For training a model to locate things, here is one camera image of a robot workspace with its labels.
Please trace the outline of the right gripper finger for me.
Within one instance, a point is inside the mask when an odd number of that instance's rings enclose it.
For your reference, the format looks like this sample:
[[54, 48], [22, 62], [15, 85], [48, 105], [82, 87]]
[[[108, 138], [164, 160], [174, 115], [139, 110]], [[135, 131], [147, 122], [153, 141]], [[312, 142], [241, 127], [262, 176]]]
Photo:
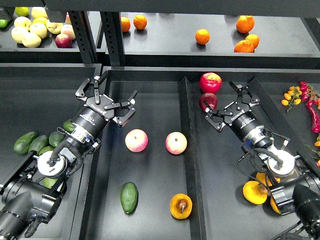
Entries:
[[235, 101], [235, 109], [237, 111], [249, 111], [252, 107], [260, 104], [259, 97], [254, 92], [252, 92], [249, 85], [236, 85], [232, 81], [229, 82], [229, 85], [237, 93], [237, 98]]
[[[204, 105], [206, 106], [205, 112], [205, 119], [210, 123], [210, 125], [217, 130], [218, 132], [221, 132], [226, 123], [224, 122], [225, 117], [232, 117], [233, 112], [227, 111], [227, 110], [215, 110], [212, 109], [207, 101], [203, 101]], [[214, 117], [221, 118], [223, 121], [214, 121]]]

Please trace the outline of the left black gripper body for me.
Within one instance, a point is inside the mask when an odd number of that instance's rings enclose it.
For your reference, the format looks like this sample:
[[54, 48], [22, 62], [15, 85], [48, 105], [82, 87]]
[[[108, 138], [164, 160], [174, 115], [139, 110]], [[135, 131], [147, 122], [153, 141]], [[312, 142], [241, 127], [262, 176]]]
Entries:
[[83, 107], [79, 110], [71, 122], [76, 126], [80, 126], [90, 134], [99, 134], [103, 131], [109, 120], [115, 116], [115, 110], [104, 109], [104, 106], [114, 102], [105, 94], [100, 96], [100, 104], [97, 104], [95, 97], [89, 97]]

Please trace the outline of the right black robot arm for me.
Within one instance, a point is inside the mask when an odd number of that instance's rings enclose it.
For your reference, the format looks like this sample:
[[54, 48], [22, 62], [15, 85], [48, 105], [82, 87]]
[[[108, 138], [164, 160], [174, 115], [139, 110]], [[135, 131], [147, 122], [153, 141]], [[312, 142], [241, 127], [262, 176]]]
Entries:
[[243, 142], [244, 152], [236, 164], [249, 157], [256, 175], [242, 187], [244, 198], [252, 204], [261, 205], [270, 200], [272, 209], [285, 216], [296, 214], [299, 221], [275, 236], [276, 240], [302, 240], [320, 238], [320, 173], [311, 169], [311, 162], [303, 156], [286, 150], [290, 139], [268, 130], [252, 108], [260, 99], [248, 85], [230, 86], [237, 93], [236, 101], [222, 110], [213, 103], [213, 94], [204, 93], [199, 106], [206, 113], [205, 119], [218, 132], [228, 126]]

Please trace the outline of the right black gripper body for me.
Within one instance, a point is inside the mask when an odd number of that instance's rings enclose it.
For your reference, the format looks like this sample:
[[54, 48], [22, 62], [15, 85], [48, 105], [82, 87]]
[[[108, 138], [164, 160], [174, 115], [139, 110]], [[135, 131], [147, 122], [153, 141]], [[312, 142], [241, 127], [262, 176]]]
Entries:
[[237, 106], [237, 102], [232, 102], [224, 110], [232, 112], [232, 115], [224, 117], [224, 123], [242, 142], [256, 143], [262, 139], [262, 124], [249, 104], [241, 103], [240, 106]]

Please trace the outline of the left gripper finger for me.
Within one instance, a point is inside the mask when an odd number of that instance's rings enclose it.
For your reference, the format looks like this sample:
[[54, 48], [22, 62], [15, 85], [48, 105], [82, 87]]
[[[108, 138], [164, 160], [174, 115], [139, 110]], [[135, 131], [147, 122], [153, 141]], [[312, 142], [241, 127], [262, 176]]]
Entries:
[[[107, 113], [111, 112], [110, 116], [107, 116], [107, 114], [104, 115], [105, 121], [114, 121], [118, 127], [122, 128], [129, 121], [129, 119], [136, 113], [135, 97], [137, 94], [138, 91], [134, 90], [127, 101], [117, 103], [112, 102], [110, 104], [105, 105], [104, 110], [106, 110]], [[125, 115], [116, 116], [116, 112], [120, 110], [126, 110]]]
[[75, 92], [75, 96], [78, 100], [86, 101], [88, 98], [85, 96], [87, 89], [93, 86], [94, 100], [100, 100], [100, 85], [107, 79], [108, 71], [105, 71], [101, 76], [95, 76], [94, 78], [86, 78], [80, 87]]

